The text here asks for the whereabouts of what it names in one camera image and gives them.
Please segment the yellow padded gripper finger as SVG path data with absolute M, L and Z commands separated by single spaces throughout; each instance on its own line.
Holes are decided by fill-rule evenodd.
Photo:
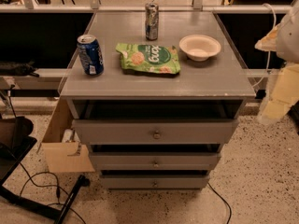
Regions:
M 299 64 L 287 63 L 268 78 L 266 96 L 257 120 L 263 125 L 280 121 L 299 101 Z

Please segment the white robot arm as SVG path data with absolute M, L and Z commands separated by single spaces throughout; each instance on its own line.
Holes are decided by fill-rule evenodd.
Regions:
M 286 62 L 267 79 L 265 97 L 258 113 L 261 124 L 281 120 L 299 101 L 299 7 L 292 7 L 279 24 L 260 39 L 255 48 L 274 51 Z

